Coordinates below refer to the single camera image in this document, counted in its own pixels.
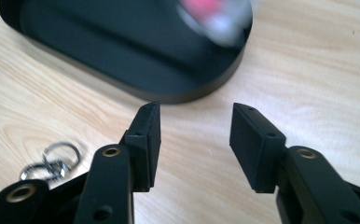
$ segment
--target light wooden surface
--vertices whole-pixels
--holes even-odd
[[[251,191],[228,146],[234,102],[256,107],[287,146],[321,151],[360,186],[360,1],[258,1],[242,64],[221,89],[161,108],[156,187],[136,223],[280,223],[274,195]],[[0,18],[0,190],[67,140],[89,169],[146,102],[37,48]]]

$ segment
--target screw hole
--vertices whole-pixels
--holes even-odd
[[[113,209],[108,205],[104,205],[98,208],[93,213],[93,219],[95,219],[96,221],[104,221],[108,219],[112,213],[113,213]]]
[[[35,186],[32,184],[24,184],[13,189],[7,196],[9,203],[19,203],[31,197],[35,193]]]
[[[358,216],[354,212],[347,210],[340,210],[340,215],[346,218],[347,220],[351,221],[352,223],[360,223],[360,216]]]
[[[314,154],[312,151],[305,149],[305,148],[301,148],[301,149],[297,150],[297,153],[299,156],[306,158],[306,159],[315,159],[316,158],[316,154]]]
[[[106,157],[114,157],[117,156],[120,152],[121,150],[119,148],[108,148],[103,152],[103,154]]]

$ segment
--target key ring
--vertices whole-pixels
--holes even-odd
[[[69,166],[65,162],[61,160],[56,160],[49,162],[47,157],[48,154],[58,147],[70,147],[75,153],[76,153],[76,162]],[[43,152],[43,163],[35,163],[35,164],[29,164],[27,167],[25,167],[20,175],[20,180],[25,180],[28,178],[29,174],[36,172],[37,170],[47,170],[47,172],[50,174],[50,177],[46,178],[46,181],[53,181],[60,178],[65,177],[67,172],[71,172],[73,169],[75,169],[81,160],[81,154],[79,150],[71,143],[68,142],[57,142],[49,145],[44,149]]]
[[[48,154],[57,147],[70,147],[76,153],[76,162],[72,166],[68,166],[67,164],[65,164],[63,162],[65,168],[64,169],[61,168],[61,170],[57,169],[57,167],[54,167],[52,165],[52,163],[48,162],[47,157],[48,157]],[[44,149],[44,152],[43,152],[43,162],[44,162],[44,165],[46,166],[46,168],[48,169],[48,171],[50,173],[52,173],[53,175],[58,175],[61,177],[64,177],[64,175],[67,171],[70,172],[74,168],[76,168],[78,166],[78,164],[80,163],[80,160],[81,160],[80,152],[73,144],[68,143],[68,142],[57,142],[57,143],[51,144],[48,147],[46,147],[46,149]]]
[[[62,161],[54,161],[50,164],[51,166],[60,166],[60,172],[61,173],[65,173],[66,172],[66,165],[64,164],[64,162]],[[45,169],[47,172],[49,172],[51,174],[50,177],[46,178],[46,181],[53,181],[53,180],[57,180],[59,178],[64,177],[63,175],[55,175],[53,173],[51,173],[48,169],[46,164],[44,163],[35,163],[35,164],[29,164],[26,168],[23,169],[21,176],[20,176],[20,180],[25,180],[28,179],[28,176],[33,173],[36,172],[37,170],[43,170]]]

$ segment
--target wooden table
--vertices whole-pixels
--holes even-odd
[[[322,152],[360,186],[360,1],[258,1],[242,63],[222,88],[161,107],[156,187],[135,194],[136,223],[280,223],[228,145],[232,104],[252,105],[288,147]],[[146,102],[16,33],[0,18],[0,190],[53,142],[83,154],[117,143]]]

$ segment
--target black stand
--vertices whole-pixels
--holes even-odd
[[[178,7],[177,0],[0,0],[0,15],[96,77],[147,101],[179,104],[232,76],[252,21],[236,46],[222,48],[189,28]]]

